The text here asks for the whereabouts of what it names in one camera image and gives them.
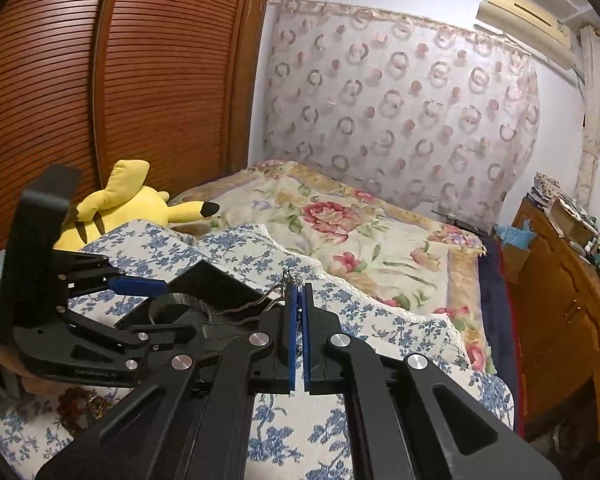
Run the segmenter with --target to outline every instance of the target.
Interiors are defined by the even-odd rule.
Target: curtain
[[[489,228],[533,152],[528,53],[426,18],[282,0],[266,145],[388,202]]]
[[[585,208],[589,205],[600,158],[600,37],[590,25],[580,30],[584,58],[585,126],[582,158],[574,196]]]

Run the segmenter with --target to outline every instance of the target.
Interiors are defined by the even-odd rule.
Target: cardboard box
[[[511,244],[502,244],[502,241],[499,238],[498,241],[500,241],[500,247],[502,248],[504,279],[509,283],[517,283],[520,270],[524,267],[531,251],[529,251],[529,249],[519,249]]]
[[[564,233],[565,238],[573,240],[582,247],[587,245],[587,242],[595,236],[590,229],[586,228],[581,222],[578,222],[571,216],[562,207],[559,200],[556,200],[554,205],[552,205],[549,216],[558,224],[558,227]]]

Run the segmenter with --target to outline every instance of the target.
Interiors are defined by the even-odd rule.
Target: black device
[[[243,478],[254,396],[295,389],[298,331],[305,391],[344,396],[358,480],[560,478],[426,356],[379,356],[342,333],[310,283],[283,280],[276,306],[206,262],[166,285],[53,250],[76,183],[53,166],[23,193],[0,276],[0,342],[44,378],[139,386],[38,480]],[[67,309],[79,293],[119,287],[149,298],[115,328]]]

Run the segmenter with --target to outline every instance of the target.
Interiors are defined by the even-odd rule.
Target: air conditioner
[[[528,44],[565,70],[575,65],[569,27],[529,0],[483,0],[476,18]]]

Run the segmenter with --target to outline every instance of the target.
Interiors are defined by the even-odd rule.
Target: black ear tip
[[[220,211],[220,206],[215,202],[205,202],[200,209],[200,214],[204,218],[209,218],[210,216],[215,215],[218,211]]]

